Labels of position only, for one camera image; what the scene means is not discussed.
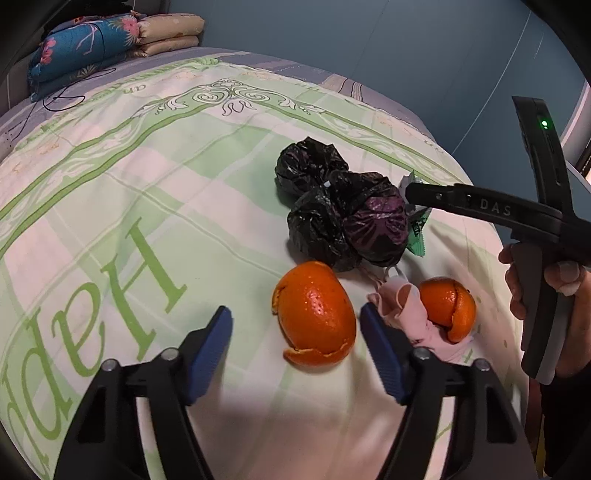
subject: green and white bedsheet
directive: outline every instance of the green and white bedsheet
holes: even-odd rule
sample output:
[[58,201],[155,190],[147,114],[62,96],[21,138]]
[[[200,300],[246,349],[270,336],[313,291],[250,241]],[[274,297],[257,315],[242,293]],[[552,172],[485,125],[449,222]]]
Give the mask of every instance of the green and white bedsheet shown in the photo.
[[[100,363],[148,361],[225,304],[227,358],[191,407],[218,480],[373,480],[403,412],[381,387],[361,335],[338,367],[309,374],[282,358],[271,293],[292,266],[279,152],[312,136],[352,170],[394,183],[410,170],[469,183],[407,124],[316,85],[200,58],[96,89],[24,138],[0,166],[0,420],[42,479]],[[524,403],[521,327],[511,316],[501,243],[483,222],[433,212],[411,281],[449,275],[478,301],[459,361],[490,359]],[[341,275],[356,309],[371,286]],[[163,479],[147,408],[142,438]],[[446,451],[446,402],[431,462]]]

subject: wall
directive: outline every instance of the wall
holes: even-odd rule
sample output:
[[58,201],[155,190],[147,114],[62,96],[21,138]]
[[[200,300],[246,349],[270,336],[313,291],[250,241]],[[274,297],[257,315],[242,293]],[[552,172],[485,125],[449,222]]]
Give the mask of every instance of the wall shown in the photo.
[[532,200],[511,96],[544,98],[561,132],[584,84],[520,0],[172,0],[171,11],[206,19],[205,46],[299,61],[385,94],[421,117],[474,184]]

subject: pink glove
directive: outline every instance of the pink glove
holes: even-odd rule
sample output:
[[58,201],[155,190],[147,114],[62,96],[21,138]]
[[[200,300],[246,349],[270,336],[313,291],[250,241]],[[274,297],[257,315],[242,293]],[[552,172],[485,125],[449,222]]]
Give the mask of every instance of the pink glove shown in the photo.
[[428,320],[418,288],[405,278],[391,277],[376,293],[370,293],[368,300],[387,325],[403,330],[414,347],[428,348],[444,362],[457,358],[472,341],[468,336],[449,343],[445,332]]

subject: plastic bag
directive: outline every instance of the plastic bag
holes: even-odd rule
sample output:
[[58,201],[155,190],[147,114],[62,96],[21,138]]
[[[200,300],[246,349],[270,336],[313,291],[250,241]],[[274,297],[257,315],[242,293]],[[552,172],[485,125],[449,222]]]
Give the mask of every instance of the plastic bag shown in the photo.
[[353,249],[380,267],[397,264],[408,242],[405,202],[398,189],[377,172],[335,171],[329,183]]
[[326,187],[317,186],[302,195],[287,216],[287,225],[299,251],[333,270],[352,270],[361,262],[345,238],[342,218]]
[[285,148],[275,166],[277,184],[297,197],[326,182],[334,170],[348,170],[349,165],[334,145],[325,145],[313,138]]

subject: orange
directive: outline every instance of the orange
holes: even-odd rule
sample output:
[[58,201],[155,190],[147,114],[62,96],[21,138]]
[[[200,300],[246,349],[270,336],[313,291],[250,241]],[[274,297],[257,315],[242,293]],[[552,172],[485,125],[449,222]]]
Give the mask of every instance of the orange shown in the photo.
[[291,344],[283,356],[295,364],[335,364],[355,343],[353,306],[324,263],[306,262],[289,270],[275,287],[271,308]]
[[429,320],[447,330],[447,339],[458,343],[474,327],[476,302],[464,285],[452,278],[436,277],[419,285]]

